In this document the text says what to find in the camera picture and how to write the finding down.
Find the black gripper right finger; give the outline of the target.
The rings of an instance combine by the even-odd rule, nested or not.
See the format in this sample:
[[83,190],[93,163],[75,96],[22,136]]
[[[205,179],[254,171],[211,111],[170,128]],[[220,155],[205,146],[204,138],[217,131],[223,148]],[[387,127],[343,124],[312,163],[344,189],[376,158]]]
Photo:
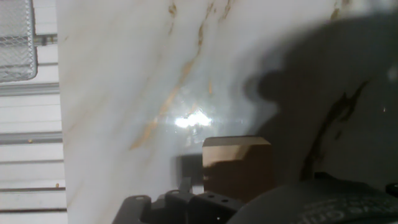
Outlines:
[[336,180],[336,177],[333,177],[327,172],[315,172],[313,178],[315,180]]

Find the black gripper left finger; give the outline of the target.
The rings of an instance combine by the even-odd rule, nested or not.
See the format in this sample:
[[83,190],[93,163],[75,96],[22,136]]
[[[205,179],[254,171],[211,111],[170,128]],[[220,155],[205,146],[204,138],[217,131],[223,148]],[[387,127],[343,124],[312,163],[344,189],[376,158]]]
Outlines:
[[147,195],[126,198],[113,224],[225,224],[244,204],[213,192],[191,193],[191,178],[153,202]]

